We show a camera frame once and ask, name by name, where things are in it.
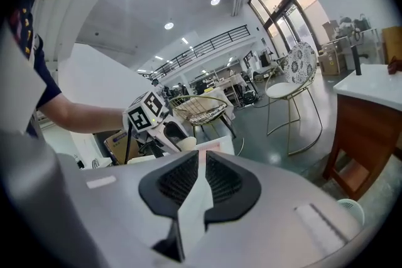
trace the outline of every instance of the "round ceiling light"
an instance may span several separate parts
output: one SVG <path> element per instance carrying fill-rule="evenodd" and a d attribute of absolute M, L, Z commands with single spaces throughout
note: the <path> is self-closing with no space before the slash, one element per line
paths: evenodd
<path fill-rule="evenodd" d="M 167 24 L 165 24 L 165 29 L 167 29 L 167 30 L 172 29 L 173 26 L 174 26 L 173 23 L 167 23 Z"/>
<path fill-rule="evenodd" d="M 211 5 L 216 6 L 220 3 L 220 0 L 211 0 Z"/>

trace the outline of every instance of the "floor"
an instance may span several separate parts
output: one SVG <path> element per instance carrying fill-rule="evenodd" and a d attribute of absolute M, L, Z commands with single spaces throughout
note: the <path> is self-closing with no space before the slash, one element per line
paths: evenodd
<path fill-rule="evenodd" d="M 286 152 L 288 126 L 278 129 L 267 137 L 268 108 L 263 107 L 268 103 L 268 98 L 263 95 L 265 83 L 256 83 L 258 92 L 262 96 L 261 100 L 255 103 L 254 107 L 250 106 L 235 111 L 236 118 L 233 121 L 237 133 L 237 138 L 233 140 L 235 152 L 238 153 L 241 150 L 244 139 L 241 157 L 298 173 L 321 187 L 335 199 L 347 198 L 337 183 L 322 179 L 322 172 L 334 140 L 337 118 L 337 98 L 333 87 L 346 76 L 347 73 L 323 77 L 320 69 L 317 70 L 310 92 L 320 113 L 323 130 L 314 146 L 294 156 L 288 156 Z M 279 76 L 272 80 L 272 84 L 282 81 L 283 76 Z M 308 92 L 297 96 L 295 101 L 301 115 L 301 121 L 294 122 L 291 125 L 291 150 L 309 145 L 320 132 L 318 117 Z M 287 121 L 287 101 L 280 100 L 273 103 L 270 113 L 269 129 L 271 130 Z M 293 103 L 291 103 L 291 114 L 292 117 L 297 116 Z M 219 136 L 230 135 L 223 123 L 216 122 L 215 127 Z M 197 129 L 198 142 L 209 141 L 217 137 L 211 127 L 204 128 L 205 133 L 201 129 Z M 375 184 L 359 200 L 366 214 L 366 224 L 381 220 L 388 214 L 401 188 L 402 162 L 392 157 Z"/>

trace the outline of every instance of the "railing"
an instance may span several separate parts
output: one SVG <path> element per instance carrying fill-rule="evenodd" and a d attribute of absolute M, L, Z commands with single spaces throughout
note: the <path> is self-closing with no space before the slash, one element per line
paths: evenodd
<path fill-rule="evenodd" d="M 174 72 L 177 68 L 190 63 L 192 60 L 247 36 L 250 36 L 250 32 L 247 29 L 246 24 L 244 26 L 226 31 L 226 33 L 213 37 L 197 46 L 194 46 L 192 49 L 189 49 L 184 53 L 176 56 L 174 59 L 170 60 L 171 63 L 164 64 L 162 67 L 159 67 L 148 76 L 152 80 L 160 80 L 169 73 Z"/>

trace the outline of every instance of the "white basket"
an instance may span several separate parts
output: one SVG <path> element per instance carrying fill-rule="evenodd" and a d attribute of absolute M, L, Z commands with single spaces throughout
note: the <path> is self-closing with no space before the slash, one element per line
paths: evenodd
<path fill-rule="evenodd" d="M 364 210 L 356 201 L 351 199 L 341 199 L 338 203 L 346 208 L 347 211 L 362 225 L 364 225 Z"/>

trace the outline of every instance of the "shirt sleeve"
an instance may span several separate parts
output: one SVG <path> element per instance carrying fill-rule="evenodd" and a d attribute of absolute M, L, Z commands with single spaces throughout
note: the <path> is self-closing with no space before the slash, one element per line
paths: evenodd
<path fill-rule="evenodd" d="M 36 109 L 39 109 L 42 105 L 54 99 L 62 91 L 58 88 L 55 80 L 46 67 L 45 54 L 42 49 L 35 53 L 35 62 L 33 66 L 42 80 L 46 83 L 46 89 L 36 105 Z"/>

